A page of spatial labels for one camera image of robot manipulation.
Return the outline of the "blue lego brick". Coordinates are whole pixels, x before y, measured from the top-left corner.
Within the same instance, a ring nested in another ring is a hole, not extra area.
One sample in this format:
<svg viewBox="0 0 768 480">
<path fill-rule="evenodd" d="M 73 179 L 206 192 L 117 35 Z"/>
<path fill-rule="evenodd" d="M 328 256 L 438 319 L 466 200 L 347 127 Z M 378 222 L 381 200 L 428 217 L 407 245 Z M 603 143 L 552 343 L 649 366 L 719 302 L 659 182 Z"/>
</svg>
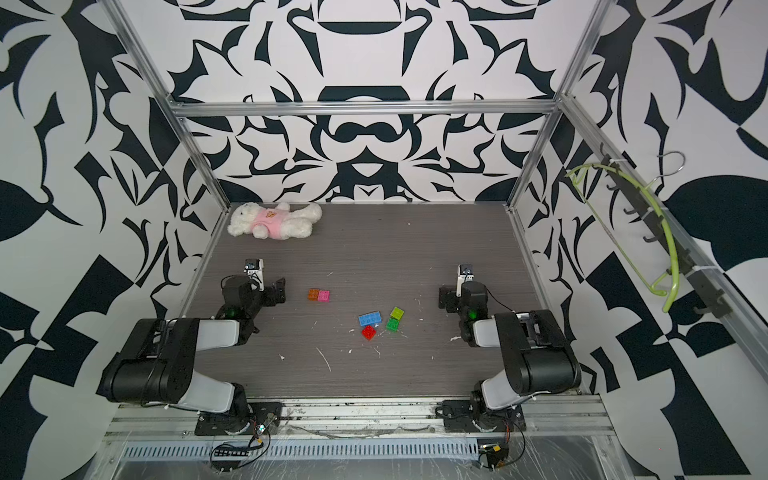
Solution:
<svg viewBox="0 0 768 480">
<path fill-rule="evenodd" d="M 378 325 L 382 322 L 382 316 L 379 311 L 369 312 L 358 317 L 359 325 L 363 328 L 366 326 Z"/>
</svg>

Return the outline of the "red lego brick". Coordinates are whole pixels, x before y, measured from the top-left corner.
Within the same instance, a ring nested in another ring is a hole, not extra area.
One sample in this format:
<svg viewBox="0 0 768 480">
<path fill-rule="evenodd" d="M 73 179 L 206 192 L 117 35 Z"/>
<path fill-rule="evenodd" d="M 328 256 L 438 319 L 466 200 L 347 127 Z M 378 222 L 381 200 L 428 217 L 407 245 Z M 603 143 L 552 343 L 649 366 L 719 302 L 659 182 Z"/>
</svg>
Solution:
<svg viewBox="0 0 768 480">
<path fill-rule="evenodd" d="M 371 341 L 376 336 L 376 328 L 372 325 L 366 325 L 362 330 L 361 334 L 362 336 L 368 340 Z"/>
</svg>

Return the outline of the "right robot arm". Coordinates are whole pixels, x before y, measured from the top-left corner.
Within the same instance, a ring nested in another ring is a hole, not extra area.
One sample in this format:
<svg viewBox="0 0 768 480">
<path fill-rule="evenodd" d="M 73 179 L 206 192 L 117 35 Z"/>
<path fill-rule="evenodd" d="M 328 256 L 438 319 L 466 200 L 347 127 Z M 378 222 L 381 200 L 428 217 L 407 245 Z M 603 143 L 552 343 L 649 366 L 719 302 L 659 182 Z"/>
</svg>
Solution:
<svg viewBox="0 0 768 480">
<path fill-rule="evenodd" d="M 459 317 L 460 338 L 473 348 L 496 348 L 503 369 L 472 392 L 478 415 L 514 409 L 538 394 L 561 394 L 581 384 L 581 367 L 549 310 L 488 309 L 491 293 L 477 281 L 441 286 L 438 307 Z"/>
</svg>

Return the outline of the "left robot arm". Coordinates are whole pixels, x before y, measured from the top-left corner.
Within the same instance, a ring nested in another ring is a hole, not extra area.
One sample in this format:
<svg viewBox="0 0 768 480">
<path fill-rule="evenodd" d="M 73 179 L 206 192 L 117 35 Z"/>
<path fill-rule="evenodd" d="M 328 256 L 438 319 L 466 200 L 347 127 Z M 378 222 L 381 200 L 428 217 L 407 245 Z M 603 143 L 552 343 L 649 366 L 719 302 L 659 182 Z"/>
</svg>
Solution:
<svg viewBox="0 0 768 480">
<path fill-rule="evenodd" d="M 286 280 L 259 286 L 252 277 L 234 275 L 221 287 L 224 304 L 212 318 L 139 320 L 103 370 L 97 394 L 112 403 L 247 417 L 244 388 L 198 372 L 196 355 L 246 344 L 258 332 L 257 314 L 286 301 Z"/>
</svg>

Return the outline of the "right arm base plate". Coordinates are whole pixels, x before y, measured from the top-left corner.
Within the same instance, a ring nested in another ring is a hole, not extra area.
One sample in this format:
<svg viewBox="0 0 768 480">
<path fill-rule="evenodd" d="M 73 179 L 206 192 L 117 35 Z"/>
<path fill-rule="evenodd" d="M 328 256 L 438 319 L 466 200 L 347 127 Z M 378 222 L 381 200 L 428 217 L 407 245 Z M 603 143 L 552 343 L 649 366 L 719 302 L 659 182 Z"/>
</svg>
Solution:
<svg viewBox="0 0 768 480">
<path fill-rule="evenodd" d="M 444 400 L 435 407 L 435 416 L 450 433 L 505 433 L 527 429 L 521 407 L 487 410 L 470 400 Z"/>
</svg>

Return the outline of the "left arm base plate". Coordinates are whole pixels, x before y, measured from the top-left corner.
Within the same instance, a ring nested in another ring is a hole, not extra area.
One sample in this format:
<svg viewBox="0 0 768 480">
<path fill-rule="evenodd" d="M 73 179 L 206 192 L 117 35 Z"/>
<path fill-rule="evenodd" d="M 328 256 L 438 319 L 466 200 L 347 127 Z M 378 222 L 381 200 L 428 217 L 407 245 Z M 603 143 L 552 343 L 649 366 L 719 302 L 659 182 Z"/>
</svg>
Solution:
<svg viewBox="0 0 768 480">
<path fill-rule="evenodd" d="M 220 435 L 258 436 L 276 433 L 280 426 L 284 404 L 275 401 L 249 402 L 243 413 L 202 413 L 197 420 L 194 434 L 200 437 Z"/>
</svg>

